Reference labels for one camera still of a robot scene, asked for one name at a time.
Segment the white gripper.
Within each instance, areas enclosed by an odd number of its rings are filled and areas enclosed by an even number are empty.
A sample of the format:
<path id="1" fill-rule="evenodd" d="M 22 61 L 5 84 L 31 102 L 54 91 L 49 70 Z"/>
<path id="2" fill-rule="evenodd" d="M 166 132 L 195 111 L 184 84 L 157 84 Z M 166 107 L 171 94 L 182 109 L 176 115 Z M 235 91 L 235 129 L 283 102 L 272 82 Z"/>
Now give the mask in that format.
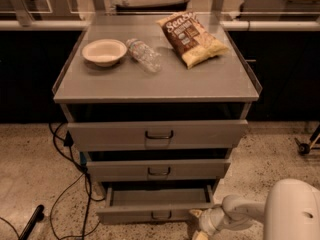
<path id="1" fill-rule="evenodd" d="M 265 203 L 237 195 L 226 196 L 221 204 L 207 210 L 191 209 L 189 213 L 199 218 L 201 231 L 195 231 L 192 240 L 209 240 L 222 230 L 241 231 L 255 222 L 264 222 Z"/>

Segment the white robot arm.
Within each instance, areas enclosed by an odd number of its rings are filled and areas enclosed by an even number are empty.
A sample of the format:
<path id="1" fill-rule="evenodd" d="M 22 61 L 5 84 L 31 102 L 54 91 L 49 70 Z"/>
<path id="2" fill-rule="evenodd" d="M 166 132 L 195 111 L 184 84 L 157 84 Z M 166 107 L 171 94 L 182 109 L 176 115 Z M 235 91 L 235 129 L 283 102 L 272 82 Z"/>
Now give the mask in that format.
<path id="1" fill-rule="evenodd" d="M 190 211 L 199 222 L 192 240 L 211 240 L 222 230 L 263 224 L 263 240 L 320 240 L 320 191 L 296 179 L 275 183 L 265 202 L 226 196 L 207 210 Z"/>

